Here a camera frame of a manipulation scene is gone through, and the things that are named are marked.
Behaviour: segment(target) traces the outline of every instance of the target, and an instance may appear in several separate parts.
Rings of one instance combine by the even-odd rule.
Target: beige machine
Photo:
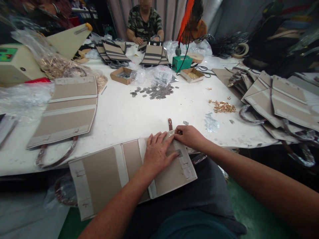
[[[91,31],[91,25],[86,23],[51,35],[47,39],[59,54],[72,59]],[[26,46],[0,45],[0,86],[9,87],[42,77],[46,77],[45,73]]]

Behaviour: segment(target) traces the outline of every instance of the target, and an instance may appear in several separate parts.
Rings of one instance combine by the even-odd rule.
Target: tape roll
[[[193,58],[193,62],[196,62],[196,63],[202,63],[202,61],[204,59],[204,57],[198,53],[188,52],[187,55],[190,58]]]
[[[249,46],[246,43],[239,43],[235,50],[237,50],[240,46],[244,47],[244,51],[241,51],[240,54],[233,54],[234,58],[240,59],[247,55],[249,51]]]

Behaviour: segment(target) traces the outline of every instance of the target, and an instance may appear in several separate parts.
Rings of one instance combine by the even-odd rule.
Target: green display
[[[17,48],[0,48],[0,61],[10,62],[17,52]]]

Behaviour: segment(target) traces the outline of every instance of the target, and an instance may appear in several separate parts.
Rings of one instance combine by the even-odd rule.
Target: curtain
[[[129,12],[138,0],[108,0],[118,37],[127,40]],[[184,16],[187,0],[153,0],[153,7],[162,19],[165,41],[176,40]]]

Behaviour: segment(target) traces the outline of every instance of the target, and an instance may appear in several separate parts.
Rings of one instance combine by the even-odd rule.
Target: small cardboard box
[[[193,72],[195,75],[198,75],[199,78],[197,79],[192,79],[188,73]],[[204,79],[205,75],[203,73],[201,73],[200,71],[196,70],[195,68],[189,68],[189,69],[185,69],[185,70],[181,70],[180,71],[180,75],[188,82],[188,83],[194,83],[197,81],[201,81]]]
[[[111,76],[111,79],[112,80],[115,80],[117,82],[120,82],[124,85],[129,85],[131,83],[131,79],[125,79],[123,77],[119,77],[117,76],[118,74],[120,74],[121,72],[127,72],[127,73],[131,73],[131,69],[129,68],[126,68],[126,67],[121,67],[121,68],[118,68],[117,70],[113,71],[110,76]]]

